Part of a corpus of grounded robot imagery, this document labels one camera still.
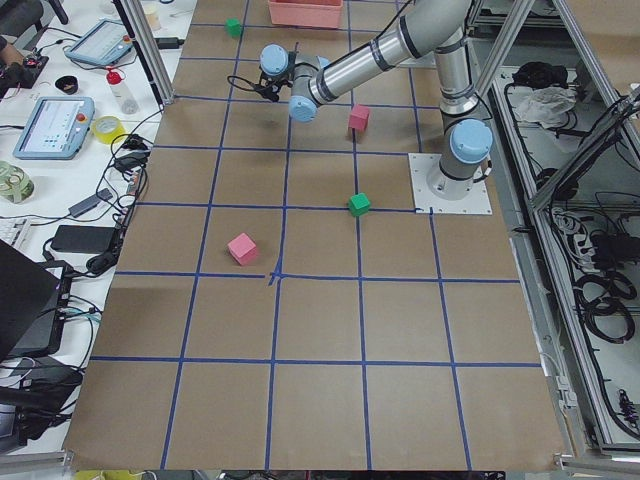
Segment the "green cube far corner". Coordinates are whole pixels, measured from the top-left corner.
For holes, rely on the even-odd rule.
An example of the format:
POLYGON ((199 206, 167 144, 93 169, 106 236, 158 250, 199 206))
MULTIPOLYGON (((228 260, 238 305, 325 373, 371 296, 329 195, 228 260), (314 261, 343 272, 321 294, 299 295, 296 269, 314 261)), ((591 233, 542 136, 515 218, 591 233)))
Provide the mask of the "green cube far corner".
POLYGON ((238 38, 242 35, 243 25, 238 18, 227 18, 225 30, 232 38, 238 38))

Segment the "pink plastic bin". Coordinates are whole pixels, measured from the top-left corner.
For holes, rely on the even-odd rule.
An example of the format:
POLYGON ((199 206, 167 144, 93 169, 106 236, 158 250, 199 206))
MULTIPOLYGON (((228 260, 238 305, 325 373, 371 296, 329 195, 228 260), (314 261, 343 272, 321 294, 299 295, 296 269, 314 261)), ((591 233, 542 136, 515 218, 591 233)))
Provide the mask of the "pink plastic bin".
POLYGON ((342 0, 268 1, 275 25, 337 29, 341 24, 342 0))

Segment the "pink cube near centre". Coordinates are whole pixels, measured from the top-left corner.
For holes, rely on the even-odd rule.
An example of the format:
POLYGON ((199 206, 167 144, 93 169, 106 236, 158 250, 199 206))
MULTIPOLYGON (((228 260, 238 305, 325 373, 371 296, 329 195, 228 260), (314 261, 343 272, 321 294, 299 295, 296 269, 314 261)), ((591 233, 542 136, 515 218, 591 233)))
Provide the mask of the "pink cube near centre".
POLYGON ((348 128, 356 132, 365 132, 368 127, 371 110, 368 106, 355 104, 349 114, 348 128))

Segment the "pink cube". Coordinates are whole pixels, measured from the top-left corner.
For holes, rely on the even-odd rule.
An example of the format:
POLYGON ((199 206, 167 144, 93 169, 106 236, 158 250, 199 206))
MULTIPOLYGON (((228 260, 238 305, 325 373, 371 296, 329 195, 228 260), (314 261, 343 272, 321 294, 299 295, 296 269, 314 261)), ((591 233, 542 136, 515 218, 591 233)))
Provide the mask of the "pink cube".
POLYGON ((227 244, 227 250, 232 258, 241 266, 246 266, 256 260, 259 249, 254 240, 246 233, 240 233, 227 244))
POLYGON ((355 104, 349 114, 348 128, 356 132, 365 132, 368 127, 371 110, 368 106, 355 104))

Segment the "red cap squeeze bottle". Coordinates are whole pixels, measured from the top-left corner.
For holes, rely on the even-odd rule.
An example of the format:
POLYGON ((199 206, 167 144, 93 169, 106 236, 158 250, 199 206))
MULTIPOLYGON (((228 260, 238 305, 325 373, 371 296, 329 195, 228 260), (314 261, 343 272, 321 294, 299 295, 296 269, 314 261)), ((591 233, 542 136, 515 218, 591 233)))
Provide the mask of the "red cap squeeze bottle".
POLYGON ((139 110, 137 101, 123 77, 114 68, 107 68, 106 81, 121 111, 127 115, 137 113, 139 110))

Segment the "green cube centre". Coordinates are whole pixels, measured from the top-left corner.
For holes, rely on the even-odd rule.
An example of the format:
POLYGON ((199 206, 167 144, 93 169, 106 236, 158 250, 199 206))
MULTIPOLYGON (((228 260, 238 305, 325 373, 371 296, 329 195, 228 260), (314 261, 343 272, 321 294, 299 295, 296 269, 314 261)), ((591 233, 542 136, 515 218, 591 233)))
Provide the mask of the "green cube centre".
POLYGON ((364 192, 360 192, 349 198, 348 208, 353 217, 360 217, 370 210, 371 202, 364 192))

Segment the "pink cube front left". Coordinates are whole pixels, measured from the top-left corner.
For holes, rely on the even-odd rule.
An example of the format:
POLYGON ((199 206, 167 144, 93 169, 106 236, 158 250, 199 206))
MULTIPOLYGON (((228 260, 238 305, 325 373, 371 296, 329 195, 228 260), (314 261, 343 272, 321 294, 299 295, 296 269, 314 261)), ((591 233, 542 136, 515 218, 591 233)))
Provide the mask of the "pink cube front left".
POLYGON ((246 266, 256 260, 259 249, 254 240, 246 233, 240 233, 227 244, 227 250, 232 258, 241 266, 246 266))

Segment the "far teach pendant tablet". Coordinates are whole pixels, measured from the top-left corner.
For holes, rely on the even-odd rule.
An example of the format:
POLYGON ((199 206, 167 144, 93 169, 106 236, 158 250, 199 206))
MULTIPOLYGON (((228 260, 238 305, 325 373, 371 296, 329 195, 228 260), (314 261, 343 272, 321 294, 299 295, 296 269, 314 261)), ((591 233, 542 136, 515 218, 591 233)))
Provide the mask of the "far teach pendant tablet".
POLYGON ((128 32, 120 21, 101 19, 65 50, 65 56, 74 62, 106 67, 118 63, 132 47, 128 32))

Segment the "teach pendant tablet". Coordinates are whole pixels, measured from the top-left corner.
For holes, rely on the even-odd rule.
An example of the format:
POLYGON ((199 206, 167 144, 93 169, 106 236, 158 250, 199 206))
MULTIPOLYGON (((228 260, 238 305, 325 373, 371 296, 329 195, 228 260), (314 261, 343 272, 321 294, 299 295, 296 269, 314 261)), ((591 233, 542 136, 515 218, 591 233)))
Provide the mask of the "teach pendant tablet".
POLYGON ((120 21, 101 19, 65 50, 65 56, 74 62, 106 67, 118 63, 132 47, 128 32, 120 21))
POLYGON ((71 160, 81 149, 95 113, 90 97, 42 97, 13 150, 21 160, 71 160))

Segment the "black small bowl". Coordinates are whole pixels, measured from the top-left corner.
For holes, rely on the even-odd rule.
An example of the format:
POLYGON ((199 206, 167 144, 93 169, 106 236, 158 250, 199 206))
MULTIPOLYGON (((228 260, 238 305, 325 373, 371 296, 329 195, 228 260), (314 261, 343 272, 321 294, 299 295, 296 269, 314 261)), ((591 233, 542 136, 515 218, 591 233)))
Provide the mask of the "black small bowl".
POLYGON ((55 87, 64 94, 75 94, 79 88, 78 79, 71 75, 62 76, 55 81, 55 87))

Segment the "black power brick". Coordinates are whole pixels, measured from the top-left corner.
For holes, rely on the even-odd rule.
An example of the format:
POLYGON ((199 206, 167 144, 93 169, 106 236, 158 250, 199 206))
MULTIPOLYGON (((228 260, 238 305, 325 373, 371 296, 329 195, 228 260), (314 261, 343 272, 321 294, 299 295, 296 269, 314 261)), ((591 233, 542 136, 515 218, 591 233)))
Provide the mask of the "black power brick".
POLYGON ((61 225, 57 228, 51 248, 64 253, 104 253, 110 249, 116 229, 103 226, 61 225))

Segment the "green tape rolls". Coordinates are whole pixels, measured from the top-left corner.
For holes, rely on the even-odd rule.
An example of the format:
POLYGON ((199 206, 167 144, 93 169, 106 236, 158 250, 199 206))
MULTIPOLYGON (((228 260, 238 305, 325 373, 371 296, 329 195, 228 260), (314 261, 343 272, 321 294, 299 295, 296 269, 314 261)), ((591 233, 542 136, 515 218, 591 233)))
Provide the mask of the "green tape rolls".
POLYGON ((28 199, 34 192, 31 178, 19 167, 6 161, 0 165, 1 197, 18 204, 28 199))

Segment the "white crumpled cloth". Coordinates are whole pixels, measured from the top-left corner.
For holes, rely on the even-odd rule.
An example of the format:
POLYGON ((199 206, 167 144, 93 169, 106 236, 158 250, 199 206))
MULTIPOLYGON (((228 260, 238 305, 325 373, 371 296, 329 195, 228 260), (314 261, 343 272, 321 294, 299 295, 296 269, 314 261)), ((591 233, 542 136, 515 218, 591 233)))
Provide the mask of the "white crumpled cloth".
POLYGON ((562 126, 575 104, 576 93, 573 90, 547 87, 526 95, 514 113, 518 121, 537 123, 550 129, 562 126))

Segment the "black laptop computer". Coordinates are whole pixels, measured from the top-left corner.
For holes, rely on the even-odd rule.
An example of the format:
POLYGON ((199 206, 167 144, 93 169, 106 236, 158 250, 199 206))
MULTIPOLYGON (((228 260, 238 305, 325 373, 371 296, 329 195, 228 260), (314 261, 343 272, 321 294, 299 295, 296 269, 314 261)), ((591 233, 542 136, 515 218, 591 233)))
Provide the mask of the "black laptop computer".
POLYGON ((35 262, 1 243, 1 359, 58 351, 71 290, 71 266, 35 262))

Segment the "aluminium frame post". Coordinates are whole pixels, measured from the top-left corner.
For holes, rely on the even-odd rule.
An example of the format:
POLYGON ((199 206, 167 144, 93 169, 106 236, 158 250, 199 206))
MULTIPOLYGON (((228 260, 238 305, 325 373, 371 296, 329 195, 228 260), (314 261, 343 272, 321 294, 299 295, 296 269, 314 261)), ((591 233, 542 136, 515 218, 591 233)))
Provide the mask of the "aluminium frame post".
POLYGON ((175 90, 141 3, 138 0, 114 0, 113 4, 133 41, 156 103, 161 107, 172 104, 175 90))

